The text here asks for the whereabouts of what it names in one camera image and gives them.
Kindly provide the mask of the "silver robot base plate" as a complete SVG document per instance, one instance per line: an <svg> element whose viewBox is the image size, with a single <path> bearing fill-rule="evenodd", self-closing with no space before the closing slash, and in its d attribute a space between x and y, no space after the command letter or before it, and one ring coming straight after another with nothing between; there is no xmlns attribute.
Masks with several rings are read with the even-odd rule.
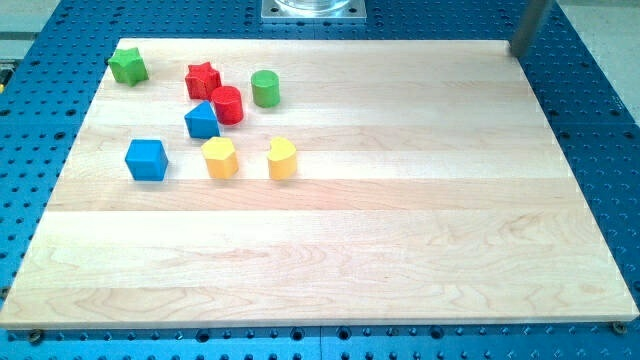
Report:
<svg viewBox="0 0 640 360"><path fill-rule="evenodd" d="M263 20L364 20L364 0L262 0Z"/></svg>

